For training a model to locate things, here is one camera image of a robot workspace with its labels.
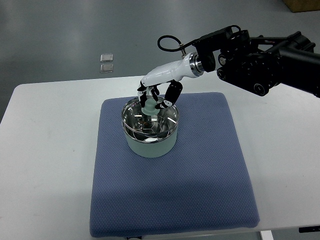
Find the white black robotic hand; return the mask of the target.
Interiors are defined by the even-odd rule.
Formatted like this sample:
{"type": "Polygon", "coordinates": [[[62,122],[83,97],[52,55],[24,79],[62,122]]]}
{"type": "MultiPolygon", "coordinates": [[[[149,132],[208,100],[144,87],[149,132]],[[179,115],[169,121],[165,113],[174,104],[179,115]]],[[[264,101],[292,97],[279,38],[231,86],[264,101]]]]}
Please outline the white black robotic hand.
{"type": "Polygon", "coordinates": [[[158,85],[169,83],[164,100],[158,103],[156,109],[169,108],[178,100],[183,85],[180,81],[184,77],[197,78],[204,73],[202,63],[196,52],[187,54],[182,60],[170,62],[154,68],[145,75],[138,86],[137,96],[142,107],[145,107],[147,93],[151,93],[153,99],[158,101],[158,85]]]}

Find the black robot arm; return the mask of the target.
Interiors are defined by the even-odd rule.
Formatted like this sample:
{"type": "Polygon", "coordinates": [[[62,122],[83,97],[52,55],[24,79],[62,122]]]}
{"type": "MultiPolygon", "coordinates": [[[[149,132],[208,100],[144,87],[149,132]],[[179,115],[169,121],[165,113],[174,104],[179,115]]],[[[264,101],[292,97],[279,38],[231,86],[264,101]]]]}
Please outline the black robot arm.
{"type": "Polygon", "coordinates": [[[300,31],[287,37],[251,37],[230,25],[196,39],[205,72],[216,70],[222,81],[265,96],[278,84],[320,96],[320,55],[300,31]]]}

